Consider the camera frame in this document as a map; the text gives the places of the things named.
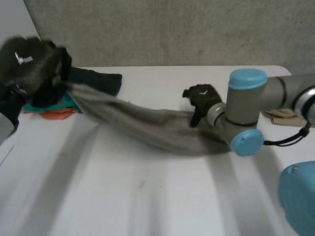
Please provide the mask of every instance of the teal cloth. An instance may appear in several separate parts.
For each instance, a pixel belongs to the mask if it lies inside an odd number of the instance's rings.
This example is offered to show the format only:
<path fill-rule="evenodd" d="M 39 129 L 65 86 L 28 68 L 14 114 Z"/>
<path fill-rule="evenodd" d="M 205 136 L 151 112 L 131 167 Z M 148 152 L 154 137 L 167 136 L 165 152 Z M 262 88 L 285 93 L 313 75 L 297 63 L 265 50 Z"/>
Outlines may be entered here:
<path fill-rule="evenodd" d="M 66 93 L 63 96 L 62 101 L 60 103 L 58 103 L 57 105 L 52 105 L 52 106 L 48 106 L 48 107 L 44 107 L 44 108 L 37 108 L 37 107 L 33 107 L 33 106 L 27 104 L 23 107 L 23 109 L 24 109 L 24 111 L 43 113 L 46 111 L 58 111 L 58 110 L 68 108 L 68 107 L 74 107 L 75 110 L 77 110 L 78 112 L 81 112 L 80 108 L 74 103 L 74 101 L 72 100 L 70 95 L 68 93 Z"/>

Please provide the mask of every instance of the glove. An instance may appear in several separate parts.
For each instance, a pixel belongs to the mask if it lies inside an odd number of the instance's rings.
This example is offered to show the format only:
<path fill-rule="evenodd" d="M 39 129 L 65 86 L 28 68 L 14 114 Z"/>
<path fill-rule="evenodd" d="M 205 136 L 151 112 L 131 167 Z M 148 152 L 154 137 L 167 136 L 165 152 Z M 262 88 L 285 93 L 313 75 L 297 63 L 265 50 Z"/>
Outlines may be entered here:
<path fill-rule="evenodd" d="M 0 50 L 0 86 L 34 107 L 56 104 L 66 92 L 71 57 L 63 47 L 38 38 L 15 37 Z"/>

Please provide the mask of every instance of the gray fabric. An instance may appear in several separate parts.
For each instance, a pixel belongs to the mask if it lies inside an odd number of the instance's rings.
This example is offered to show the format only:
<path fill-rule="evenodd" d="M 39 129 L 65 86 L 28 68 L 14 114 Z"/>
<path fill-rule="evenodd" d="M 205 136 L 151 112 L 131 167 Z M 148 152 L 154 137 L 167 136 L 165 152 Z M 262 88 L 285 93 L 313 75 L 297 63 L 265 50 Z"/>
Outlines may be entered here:
<path fill-rule="evenodd" d="M 86 85 L 69 84 L 69 94 L 83 113 L 156 147 L 187 156 L 228 152 L 228 146 L 202 120 L 189 127 L 192 112 L 135 106 Z"/>

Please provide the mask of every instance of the white tabletop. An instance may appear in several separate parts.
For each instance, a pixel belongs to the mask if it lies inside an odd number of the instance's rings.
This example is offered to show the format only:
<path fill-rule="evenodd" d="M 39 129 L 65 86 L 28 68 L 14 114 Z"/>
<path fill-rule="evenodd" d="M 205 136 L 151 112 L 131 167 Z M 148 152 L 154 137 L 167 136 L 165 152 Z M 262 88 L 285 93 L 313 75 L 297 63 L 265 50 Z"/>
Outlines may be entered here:
<path fill-rule="evenodd" d="M 120 99 L 153 109 L 191 109 L 184 89 L 213 84 L 222 98 L 244 66 L 95 67 L 121 73 Z M 279 66 L 255 66 L 269 76 Z M 299 128 L 260 118 L 270 140 Z M 0 235 L 295 236 L 277 199 L 281 170 L 312 160 L 315 135 L 291 147 L 188 158 L 159 150 L 76 114 L 22 115 L 0 148 Z"/>

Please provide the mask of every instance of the white logo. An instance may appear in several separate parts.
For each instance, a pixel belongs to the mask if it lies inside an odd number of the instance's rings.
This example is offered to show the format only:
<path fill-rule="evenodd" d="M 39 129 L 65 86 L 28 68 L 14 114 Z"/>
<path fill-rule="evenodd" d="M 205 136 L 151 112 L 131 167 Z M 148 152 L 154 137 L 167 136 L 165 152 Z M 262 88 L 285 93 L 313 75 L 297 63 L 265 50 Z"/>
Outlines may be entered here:
<path fill-rule="evenodd" d="M 199 94 L 201 95 L 206 95 L 208 91 L 205 91 L 205 92 L 200 92 Z"/>
<path fill-rule="evenodd" d="M 15 57 L 16 57 L 16 59 L 18 60 L 18 63 L 21 65 L 21 64 L 23 64 L 23 63 L 26 63 L 26 62 L 30 62 L 30 61 L 32 61 L 33 60 L 33 58 L 32 57 L 28 57 L 28 58 L 21 58 L 21 57 L 19 57 L 18 56 L 18 54 L 17 53 L 14 53 L 14 55 L 15 55 Z"/>

